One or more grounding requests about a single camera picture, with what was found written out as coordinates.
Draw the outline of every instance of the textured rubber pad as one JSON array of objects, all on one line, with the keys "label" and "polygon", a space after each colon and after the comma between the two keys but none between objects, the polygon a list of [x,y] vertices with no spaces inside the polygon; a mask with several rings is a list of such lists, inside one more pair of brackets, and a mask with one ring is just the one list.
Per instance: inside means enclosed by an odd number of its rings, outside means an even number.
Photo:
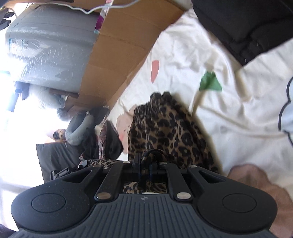
[{"label": "textured rubber pad", "polygon": [[110,203],[99,203],[80,224],[57,233],[20,230],[13,238],[273,238],[269,231],[227,234],[209,226],[190,204],[171,200],[168,194],[120,194]]}]

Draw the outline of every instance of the plastic wrap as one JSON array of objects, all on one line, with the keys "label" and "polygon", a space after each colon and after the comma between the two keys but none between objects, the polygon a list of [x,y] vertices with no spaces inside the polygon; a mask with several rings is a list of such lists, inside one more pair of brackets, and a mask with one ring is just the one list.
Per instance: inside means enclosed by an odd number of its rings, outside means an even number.
[{"label": "plastic wrap", "polygon": [[97,18],[58,5],[31,5],[5,35],[11,79],[79,92]]}]

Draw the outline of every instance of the leopard print fabric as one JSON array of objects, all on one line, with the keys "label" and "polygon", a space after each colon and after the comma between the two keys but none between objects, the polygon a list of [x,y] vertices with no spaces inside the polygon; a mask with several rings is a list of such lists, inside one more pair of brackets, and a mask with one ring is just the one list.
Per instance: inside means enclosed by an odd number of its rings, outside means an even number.
[{"label": "leopard print fabric", "polygon": [[[128,134],[128,160],[133,160],[136,152],[142,154],[151,149],[170,154],[163,156],[162,161],[175,163],[181,169],[194,164],[218,172],[198,126],[168,92],[152,94],[150,102],[134,111]],[[143,157],[142,163],[152,160],[152,156]]]}]

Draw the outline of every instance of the white bedsheet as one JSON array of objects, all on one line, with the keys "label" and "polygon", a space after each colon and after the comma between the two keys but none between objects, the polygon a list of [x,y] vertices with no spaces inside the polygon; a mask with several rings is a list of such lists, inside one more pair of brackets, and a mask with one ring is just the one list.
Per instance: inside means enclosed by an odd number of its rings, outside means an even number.
[{"label": "white bedsheet", "polygon": [[[116,126],[121,115],[147,103],[153,92],[169,91],[198,123],[224,175],[235,165],[255,164],[293,198],[293,146],[283,132],[293,129],[293,106],[284,110],[279,129],[292,67],[293,40],[242,68],[191,9],[160,34],[108,119]],[[206,72],[216,74],[222,91],[199,91]],[[127,123],[117,128],[121,139]]]}]

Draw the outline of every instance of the cardboard box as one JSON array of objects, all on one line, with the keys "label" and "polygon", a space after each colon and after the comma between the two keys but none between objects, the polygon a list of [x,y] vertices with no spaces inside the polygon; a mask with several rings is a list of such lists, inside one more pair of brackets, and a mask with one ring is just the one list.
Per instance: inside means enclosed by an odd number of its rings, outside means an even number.
[{"label": "cardboard box", "polygon": [[[132,0],[115,0],[126,4]],[[85,70],[78,103],[114,106],[136,75],[159,34],[183,10],[167,0],[141,0],[125,9],[110,9]]]}]

